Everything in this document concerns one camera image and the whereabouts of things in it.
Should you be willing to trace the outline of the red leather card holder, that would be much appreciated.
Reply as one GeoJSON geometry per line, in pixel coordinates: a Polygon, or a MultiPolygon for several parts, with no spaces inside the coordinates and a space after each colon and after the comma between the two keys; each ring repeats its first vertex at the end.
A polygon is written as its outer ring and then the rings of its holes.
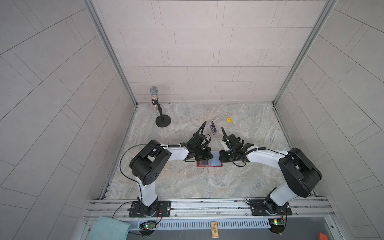
{"type": "Polygon", "coordinates": [[[209,167],[199,167],[199,161],[197,162],[198,168],[215,168],[222,167],[223,163],[220,160],[220,152],[219,151],[211,151],[213,158],[209,159],[210,166],[209,167]]]}

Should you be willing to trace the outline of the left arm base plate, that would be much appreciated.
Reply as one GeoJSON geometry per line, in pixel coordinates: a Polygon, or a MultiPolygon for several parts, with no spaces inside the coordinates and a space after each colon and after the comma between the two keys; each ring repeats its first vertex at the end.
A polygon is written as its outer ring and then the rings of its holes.
{"type": "Polygon", "coordinates": [[[130,208],[130,218],[150,218],[150,217],[169,217],[171,211],[171,201],[156,200],[149,207],[140,201],[134,201],[130,208]]]}

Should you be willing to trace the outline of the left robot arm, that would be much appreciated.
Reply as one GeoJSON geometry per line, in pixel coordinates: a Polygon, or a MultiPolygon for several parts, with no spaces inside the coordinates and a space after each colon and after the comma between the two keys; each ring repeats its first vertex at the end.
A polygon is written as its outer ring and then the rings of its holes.
{"type": "Polygon", "coordinates": [[[145,144],[130,162],[130,168],[136,178],[135,181],[139,184],[141,206],[150,210],[157,207],[158,196],[155,180],[160,176],[168,162],[212,159],[210,142],[210,136],[195,133],[186,143],[164,145],[156,140],[151,140],[145,144]]]}

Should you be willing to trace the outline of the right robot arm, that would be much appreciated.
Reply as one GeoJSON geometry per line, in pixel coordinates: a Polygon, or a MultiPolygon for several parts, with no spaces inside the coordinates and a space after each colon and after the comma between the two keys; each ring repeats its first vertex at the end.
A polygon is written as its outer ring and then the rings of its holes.
{"type": "Polygon", "coordinates": [[[227,134],[224,134],[222,143],[224,150],[220,152],[220,160],[223,163],[258,163],[282,172],[285,182],[268,193],[263,202],[270,215],[275,215],[296,197],[308,197],[323,177],[300,149],[274,151],[245,144],[243,139],[227,134]]]}

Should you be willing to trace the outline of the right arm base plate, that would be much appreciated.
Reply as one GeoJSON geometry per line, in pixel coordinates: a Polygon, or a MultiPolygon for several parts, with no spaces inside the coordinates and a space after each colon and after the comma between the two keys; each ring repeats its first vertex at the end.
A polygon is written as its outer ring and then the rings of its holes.
{"type": "Polygon", "coordinates": [[[253,216],[291,216],[292,210],[289,203],[278,206],[272,200],[246,199],[253,216]]]}

